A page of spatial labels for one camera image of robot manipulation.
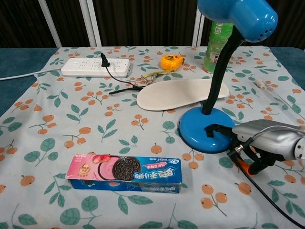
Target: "lamp base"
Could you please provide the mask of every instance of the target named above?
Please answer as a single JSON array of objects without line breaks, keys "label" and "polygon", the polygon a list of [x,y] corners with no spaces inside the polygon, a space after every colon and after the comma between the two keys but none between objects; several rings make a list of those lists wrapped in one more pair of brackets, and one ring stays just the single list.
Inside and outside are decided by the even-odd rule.
[{"label": "lamp base", "polygon": [[229,149],[232,142],[230,137],[218,132],[214,132],[214,137],[207,137],[205,128],[211,124],[234,126],[232,119],[218,109],[213,108],[210,115],[204,115],[202,107],[195,107],[180,119],[180,137],[189,147],[203,153],[216,154]]}]

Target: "white cable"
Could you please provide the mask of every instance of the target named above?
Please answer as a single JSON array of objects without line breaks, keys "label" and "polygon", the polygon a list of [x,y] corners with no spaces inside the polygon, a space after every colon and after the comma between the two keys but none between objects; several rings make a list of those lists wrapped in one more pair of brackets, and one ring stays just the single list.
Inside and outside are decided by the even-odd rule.
[{"label": "white cable", "polygon": [[[268,130],[268,129],[271,129],[271,128],[274,128],[274,127],[278,127],[277,129],[275,130]],[[294,129],[292,127],[288,127],[288,126],[284,126],[284,125],[273,125],[273,126],[269,126],[269,127],[266,127],[264,129],[262,129],[260,132],[256,133],[254,136],[253,136],[253,140],[255,138],[257,138],[258,136],[264,134],[264,133],[267,133],[267,132],[273,132],[273,131],[283,131],[283,130],[289,130],[289,131],[293,131],[293,132],[298,132],[298,133],[302,133],[305,135],[305,132],[302,131],[302,130],[298,130],[298,129]]]},{"label": "white cable", "polygon": [[10,76],[10,77],[5,77],[5,78],[0,78],[0,81],[2,81],[2,80],[11,80],[11,79],[16,79],[16,78],[21,78],[21,77],[26,77],[26,76],[30,76],[30,75],[34,75],[34,74],[46,73],[46,72],[60,70],[60,69],[61,68],[53,68],[53,69],[42,70],[42,71],[34,72],[34,73],[28,73],[28,74],[24,74],[24,75]]}]

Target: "floral tablecloth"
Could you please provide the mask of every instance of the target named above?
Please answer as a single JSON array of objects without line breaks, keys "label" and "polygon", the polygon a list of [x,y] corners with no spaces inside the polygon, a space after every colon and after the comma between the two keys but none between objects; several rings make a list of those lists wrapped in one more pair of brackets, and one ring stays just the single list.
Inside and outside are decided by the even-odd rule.
[{"label": "floral tablecloth", "polygon": [[[129,58],[125,80],[160,69],[163,54],[181,54],[184,66],[157,81],[208,79],[206,47],[60,48],[44,69],[69,58]],[[0,118],[0,229],[14,228],[295,228],[252,186],[226,153],[196,152],[183,143],[177,123],[193,104],[163,112],[137,106],[137,92],[112,79],[64,78],[60,71],[37,82]],[[254,85],[261,79],[264,89]],[[224,82],[230,97],[216,108],[238,125],[254,119],[304,124],[304,91],[268,47],[240,47]],[[177,157],[180,194],[76,190],[65,179],[75,154]],[[287,214],[305,224],[305,171],[297,161],[278,162],[254,177]]]}]

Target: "dark curtain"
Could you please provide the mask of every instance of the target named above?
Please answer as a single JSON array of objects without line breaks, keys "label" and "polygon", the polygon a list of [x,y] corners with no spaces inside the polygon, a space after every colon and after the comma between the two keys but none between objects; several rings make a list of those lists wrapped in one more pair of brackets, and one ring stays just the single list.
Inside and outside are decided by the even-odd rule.
[{"label": "dark curtain", "polygon": [[62,46],[90,46],[80,2],[78,0],[46,0],[46,2]]},{"label": "dark curtain", "polygon": [[192,45],[197,0],[93,0],[103,46]]},{"label": "dark curtain", "polygon": [[1,0],[0,47],[56,47],[37,0]]},{"label": "dark curtain", "polygon": [[[277,12],[279,21],[274,33],[258,43],[244,42],[243,45],[266,45],[278,47],[296,47],[305,49],[305,1],[304,0],[267,0]],[[212,22],[204,20],[201,45],[207,46]]]}]

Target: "power strip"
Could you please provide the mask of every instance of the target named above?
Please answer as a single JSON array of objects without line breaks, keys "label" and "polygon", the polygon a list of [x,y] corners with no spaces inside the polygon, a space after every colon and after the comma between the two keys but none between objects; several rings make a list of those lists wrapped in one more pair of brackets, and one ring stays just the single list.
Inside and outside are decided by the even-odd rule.
[{"label": "power strip", "polygon": [[[108,67],[111,75],[117,78],[124,78],[129,69],[129,59],[108,59]],[[70,58],[61,68],[65,77],[90,76],[110,77],[106,68],[102,67],[101,58]]]}]

